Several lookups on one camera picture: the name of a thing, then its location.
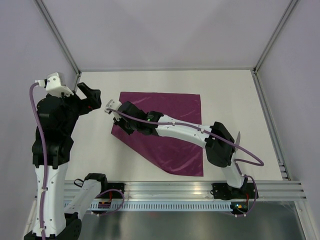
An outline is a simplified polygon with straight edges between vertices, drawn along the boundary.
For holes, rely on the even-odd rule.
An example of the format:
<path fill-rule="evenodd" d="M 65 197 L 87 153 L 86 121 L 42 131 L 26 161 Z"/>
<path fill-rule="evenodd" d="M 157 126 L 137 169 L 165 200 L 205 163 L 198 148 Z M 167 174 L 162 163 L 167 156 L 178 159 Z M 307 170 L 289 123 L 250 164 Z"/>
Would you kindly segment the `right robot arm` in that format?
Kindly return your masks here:
<path fill-rule="evenodd" d="M 175 119 L 157 111 L 144 112 L 133 103 L 110 100 L 105 112 L 113 114 L 113 123 L 128 135 L 139 132 L 145 136 L 169 137 L 204 149 L 212 165 L 221 168 L 226 187 L 220 199 L 229 200 L 245 196 L 247 180 L 236 166 L 235 140 L 220 122 L 202 125 Z"/>

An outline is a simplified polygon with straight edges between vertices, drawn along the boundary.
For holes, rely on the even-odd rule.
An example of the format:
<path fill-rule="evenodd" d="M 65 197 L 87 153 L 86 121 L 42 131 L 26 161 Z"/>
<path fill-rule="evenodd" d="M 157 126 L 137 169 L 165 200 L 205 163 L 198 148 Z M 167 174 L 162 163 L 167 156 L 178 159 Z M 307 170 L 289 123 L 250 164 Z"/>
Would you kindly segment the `green handled knife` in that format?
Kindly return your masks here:
<path fill-rule="evenodd" d="M 240 145 L 240 141 L 241 141 L 241 132 L 239 131 L 238 134 L 237 134 L 237 138 L 236 138 L 236 141 L 235 141 L 235 144 L 236 144 L 236 147 L 235 149 L 238 150 L 238 146 Z"/>

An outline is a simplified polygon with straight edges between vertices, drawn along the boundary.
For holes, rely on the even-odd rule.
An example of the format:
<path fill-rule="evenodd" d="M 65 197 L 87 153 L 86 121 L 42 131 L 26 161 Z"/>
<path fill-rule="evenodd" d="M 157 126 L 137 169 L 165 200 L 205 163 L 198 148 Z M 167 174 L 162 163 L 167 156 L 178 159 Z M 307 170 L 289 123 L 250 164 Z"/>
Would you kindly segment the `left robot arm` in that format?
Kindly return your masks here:
<path fill-rule="evenodd" d="M 65 178 L 74 141 L 72 133 L 80 116 L 102 106 L 101 91 L 85 83 L 77 87 L 85 95 L 81 99 L 74 91 L 59 96 L 47 94 L 38 103 L 34 100 L 36 82 L 29 88 L 29 99 L 37 124 L 32 145 L 32 163 L 37 179 L 37 206 L 33 229 L 26 240 L 77 240 L 82 219 L 92 201 L 109 193 L 103 173 L 89 173 L 80 191 L 64 206 Z"/>

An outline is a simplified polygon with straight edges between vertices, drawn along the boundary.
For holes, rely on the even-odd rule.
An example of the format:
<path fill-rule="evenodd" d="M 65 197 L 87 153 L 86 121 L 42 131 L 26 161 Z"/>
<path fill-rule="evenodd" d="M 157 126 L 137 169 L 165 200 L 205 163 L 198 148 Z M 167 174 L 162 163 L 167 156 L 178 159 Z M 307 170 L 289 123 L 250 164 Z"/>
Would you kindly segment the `purple cloth napkin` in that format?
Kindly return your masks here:
<path fill-rule="evenodd" d="M 187 93 L 121 92 L 119 101 L 127 101 L 144 112 L 156 111 L 193 124 L 201 124 L 201 97 Z M 111 134 L 133 151 L 163 171 L 180 176 L 202 177 L 203 149 L 195 144 L 171 137 L 131 135 L 113 126 Z"/>

